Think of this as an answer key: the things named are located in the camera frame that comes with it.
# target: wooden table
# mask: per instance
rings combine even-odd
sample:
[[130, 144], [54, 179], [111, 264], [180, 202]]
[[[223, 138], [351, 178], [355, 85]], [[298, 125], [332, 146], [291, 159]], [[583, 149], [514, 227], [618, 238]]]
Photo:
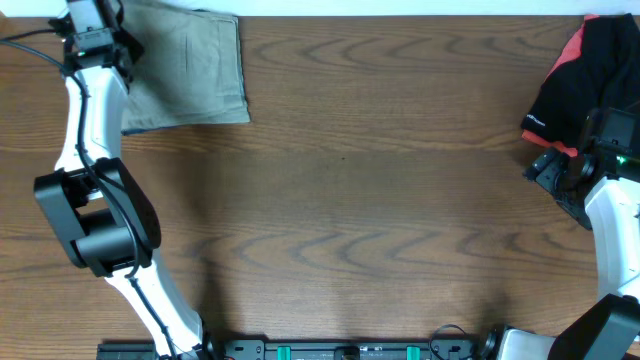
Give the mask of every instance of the wooden table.
[[[123, 142], [179, 288], [221, 336], [558, 334], [596, 300], [593, 235], [522, 178], [541, 149], [519, 124], [580, 22], [241, 19], [252, 123]], [[61, 52], [52, 36], [25, 43]], [[34, 201], [64, 141], [60, 76], [0, 54], [0, 357], [90, 359], [103, 340], [148, 339]]]

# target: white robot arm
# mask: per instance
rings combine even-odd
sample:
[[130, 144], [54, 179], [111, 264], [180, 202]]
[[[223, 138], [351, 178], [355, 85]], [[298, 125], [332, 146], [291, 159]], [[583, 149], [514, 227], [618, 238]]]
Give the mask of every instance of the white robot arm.
[[[111, 10], [109, 1], [71, 0], [68, 5], [69, 15], [58, 22], [71, 34], [65, 39], [65, 66], [73, 69], [87, 96], [76, 79], [66, 77], [66, 140], [56, 172], [36, 180], [36, 198], [72, 262], [103, 276], [131, 304], [153, 336], [160, 359], [213, 358], [200, 316], [177, 289], [158, 249], [155, 212], [119, 160], [133, 63], [130, 49], [139, 44], [119, 27], [117, 17], [122, 15]], [[81, 161], [79, 134], [86, 162], [112, 193], [106, 197], [109, 209], [83, 216], [75, 208], [102, 197], [104, 190], [87, 176], [91, 169]], [[123, 221], [131, 223], [132, 232]]]
[[640, 118], [595, 110], [579, 156], [547, 150], [525, 172], [593, 229], [598, 303], [558, 338], [508, 329], [497, 358], [620, 359], [640, 332]]

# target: black cable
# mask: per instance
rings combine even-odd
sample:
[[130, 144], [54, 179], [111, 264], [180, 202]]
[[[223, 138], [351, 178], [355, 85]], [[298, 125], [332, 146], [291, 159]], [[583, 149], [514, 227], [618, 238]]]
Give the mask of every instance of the black cable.
[[[436, 358], [438, 358], [438, 360], [444, 360], [444, 359], [442, 358], [442, 356], [440, 356], [440, 355], [438, 354], [438, 351], [437, 351], [437, 350], [434, 350], [434, 349], [433, 349], [433, 347], [431, 346], [431, 343], [433, 342], [433, 339], [436, 337], [436, 335], [438, 335], [438, 333], [439, 333], [440, 331], [445, 330], [445, 329], [458, 329], [458, 330], [462, 331], [462, 333], [464, 334], [464, 336], [465, 336], [465, 337], [467, 336], [467, 333], [466, 333], [464, 330], [462, 330], [462, 328], [461, 328], [460, 326], [458, 326], [458, 325], [455, 325], [455, 324], [447, 324], [447, 325], [442, 325], [442, 326], [440, 326], [436, 331], [434, 331], [433, 335], [431, 335], [431, 338], [429, 339], [429, 350], [431, 351], [431, 353], [432, 353]], [[469, 355], [465, 356], [465, 357], [460, 356], [460, 360], [470, 360], [470, 359], [473, 359], [473, 355], [474, 355], [474, 350], [473, 350], [473, 348], [472, 348], [472, 349], [471, 349], [471, 353], [470, 353]]]
[[135, 261], [134, 261], [133, 269], [131, 270], [131, 272], [128, 275], [125, 275], [125, 277], [129, 279], [129, 282], [131, 283], [131, 286], [136, 291], [136, 294], [138, 294], [138, 297], [140, 297], [140, 301], [142, 301], [142, 303], [144, 304], [144, 306], [147, 309], [147, 311], [151, 314], [151, 317], [153, 317], [153, 319], [156, 321], [156, 323], [160, 327], [160, 330], [165, 335], [165, 338], [167, 339], [167, 346], [169, 347], [169, 351], [171, 352], [172, 359], [177, 360], [178, 358], [176, 356], [175, 349], [173, 348], [173, 342], [171, 341], [171, 338], [169, 337], [169, 332], [167, 330], [167, 327], [164, 326], [164, 324], [162, 323], [162, 320], [160, 319], [160, 317], [158, 317], [158, 314], [156, 314], [156, 312], [151, 307], [151, 304], [149, 304], [149, 301], [147, 300], [147, 298], [145, 297], [144, 293], [142, 292], [142, 290], [138, 286], [138, 282], [137, 282], [138, 280], [133, 277], [136, 274], [136, 272], [138, 271], [138, 268], [140, 266], [140, 262], [139, 262], [139, 253], [138, 253], [138, 240], [137, 240], [138, 237], [137, 237], [137, 233], [136, 233], [135, 229], [131, 225], [131, 219], [129, 219], [129, 216], [125, 213], [125, 211], [122, 208], [122, 205], [120, 204], [120, 202], [118, 202], [118, 200], [113, 196], [111, 191], [104, 185], [104, 183], [100, 180], [98, 175], [93, 171], [93, 169], [89, 165], [89, 163], [87, 161], [87, 158], [86, 158], [86, 154], [85, 154], [86, 149], [84, 147], [84, 130], [85, 130], [85, 120], [86, 120], [86, 112], [87, 112], [87, 99], [89, 98], [89, 94], [87, 93], [87, 89], [80, 82], [80, 80], [75, 76], [75, 74], [70, 73], [69, 71], [67, 71], [67, 69], [65, 69], [65, 67], [64, 67], [64, 65], [62, 65], [62, 63], [60, 63], [56, 59], [52, 58], [51, 56], [49, 56], [47, 54], [44, 54], [44, 53], [42, 53], [42, 52], [40, 52], [38, 50], [32, 49], [32, 48], [30, 48], [28, 46], [25, 46], [25, 45], [22, 45], [22, 44], [18, 44], [18, 43], [14, 43], [14, 42], [11, 42], [11, 41], [7, 41], [7, 40], [4, 40], [4, 39], [0, 40], [0, 45], [6, 45], [6, 46], [10, 46], [10, 47], [19, 49], [19, 50], [28, 52], [29, 54], [35, 55], [35, 56], [37, 56], [37, 57], [39, 57], [41, 59], [44, 59], [44, 60], [48, 61], [49, 63], [51, 63], [51, 64], [55, 65], [56, 67], [58, 67], [58, 69], [60, 69], [60, 71], [65, 76], [70, 77], [76, 83], [76, 85], [78, 85], [78, 88], [80, 89], [81, 102], [80, 102], [80, 121], [78, 122], [78, 140], [77, 140], [77, 144], [76, 144], [76, 150], [78, 151], [78, 155], [80, 157], [80, 162], [82, 162], [82, 166], [87, 171], [87, 174], [89, 174], [89, 177], [91, 178], [91, 180], [98, 186], [98, 188], [102, 192], [102, 195], [105, 197], [105, 199], [110, 201], [111, 204], [116, 207], [117, 212], [120, 213], [120, 215], [122, 216], [122, 220], [124, 221], [125, 225], [127, 226], [127, 230], [129, 230], [129, 235], [133, 239], [133, 254], [134, 254]]
[[631, 104], [631, 105], [628, 105], [626, 108], [624, 108], [624, 110], [623, 110], [623, 111], [629, 111], [631, 108], [635, 107], [635, 106], [636, 106], [636, 105], [638, 105], [638, 104], [640, 104], [640, 100], [638, 100], [638, 101], [634, 102], [634, 103], [633, 103], [633, 104]]
[[122, 25], [122, 22], [124, 21], [124, 5], [122, 4], [122, 0], [116, 0], [118, 2], [118, 5], [120, 5], [120, 9], [118, 9], [118, 12], [116, 13], [116, 21], [118, 22], [118, 25]]
[[55, 32], [56, 31], [53, 30], [53, 29], [33, 30], [33, 31], [26, 32], [24, 34], [7, 36], [6, 38], [2, 38], [2, 40], [3, 41], [14, 41], [14, 40], [22, 39], [22, 38], [25, 38], [25, 37], [28, 37], [28, 36], [32, 36], [32, 35], [51, 34], [51, 33], [55, 33]]
[[162, 332], [162, 334], [164, 334], [164, 337], [167, 339], [167, 345], [169, 346], [169, 352], [171, 352], [171, 358], [174, 360], [178, 360], [178, 357], [176, 356], [176, 351], [172, 346], [173, 341], [171, 341], [171, 336], [169, 336], [169, 330], [164, 325], [164, 323], [162, 322], [158, 314], [155, 312], [155, 310], [153, 310], [153, 307], [151, 306], [151, 304], [149, 304], [149, 300], [147, 300], [147, 297], [144, 296], [142, 289], [140, 289], [140, 285], [138, 285], [138, 279], [131, 278], [129, 279], [129, 282], [131, 283], [131, 287], [133, 287], [133, 289], [136, 291], [136, 294], [138, 294], [138, 297], [140, 297], [140, 301], [142, 301], [142, 304], [147, 309], [149, 314], [151, 314], [151, 317], [153, 318], [153, 320], [156, 321], [156, 323], [160, 327], [160, 331]]

